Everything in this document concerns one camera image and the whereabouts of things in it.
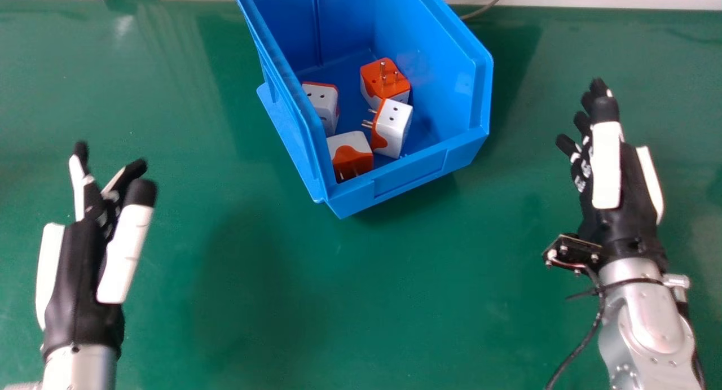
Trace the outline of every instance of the robotic hand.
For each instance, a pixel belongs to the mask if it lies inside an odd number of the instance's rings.
[[[42,383],[7,387],[112,390],[121,354],[126,300],[155,205],[156,186],[139,159],[99,189],[85,143],[69,169],[75,222],[47,224],[38,262],[36,313],[43,329]]]
[[[557,147],[571,162],[583,220],[544,251],[548,267],[585,274],[599,310],[589,334],[560,365],[547,389],[584,349],[602,323],[599,351],[613,390],[701,390],[705,387],[689,322],[686,276],[666,274],[657,239],[664,203],[649,149],[624,142],[619,107],[595,79],[574,118],[579,146],[567,135]]]

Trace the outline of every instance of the green tabletop surface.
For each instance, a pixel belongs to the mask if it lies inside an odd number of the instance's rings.
[[[41,377],[39,242],[72,220],[78,139],[101,182],[144,156],[160,187],[119,390],[543,387],[596,312],[541,251],[580,221],[554,138],[578,137],[601,76],[655,158],[659,235],[722,388],[722,15],[498,7],[470,27],[495,58],[479,156],[340,221],[258,101],[234,2],[0,0],[0,387]],[[558,388],[609,387],[593,343]]]

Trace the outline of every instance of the blue storage bin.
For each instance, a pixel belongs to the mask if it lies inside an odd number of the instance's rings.
[[[467,166],[489,135],[492,58],[443,0],[237,1],[266,81],[258,96],[312,199],[338,218]],[[412,84],[402,157],[375,155],[373,171],[337,183],[301,82],[338,87],[336,134],[364,130],[359,69],[385,56]]]

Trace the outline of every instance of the orange and white plug adapter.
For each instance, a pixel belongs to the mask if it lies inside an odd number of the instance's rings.
[[[373,122],[364,120],[364,128],[371,129],[371,150],[374,153],[399,158],[408,135],[413,107],[392,99],[384,99],[378,111],[369,109],[376,114]]]
[[[343,182],[373,170],[373,153],[360,130],[327,138],[336,181]]]
[[[408,104],[411,83],[390,58],[382,58],[361,67],[361,94],[372,109],[379,109],[384,99]]]
[[[340,107],[338,107],[338,88],[333,84],[312,82],[304,82],[302,87],[306,96],[309,97],[311,105],[314,105],[316,114],[320,117],[325,136],[335,135],[338,116],[341,114]]]

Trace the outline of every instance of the black glove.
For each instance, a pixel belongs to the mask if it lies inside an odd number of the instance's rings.
[[[602,79],[592,81],[581,102],[587,113],[577,112],[574,124],[582,146],[567,135],[557,136],[580,193],[578,238],[602,246],[597,268],[619,258],[643,257],[665,272],[657,239],[663,199],[649,151],[624,142],[619,105]]]
[[[155,204],[155,184],[139,179],[144,160],[125,166],[102,191],[87,161],[87,146],[79,142],[69,161],[76,221],[43,231],[36,312],[44,359],[60,347],[83,344],[105,345],[120,355],[121,303]]]

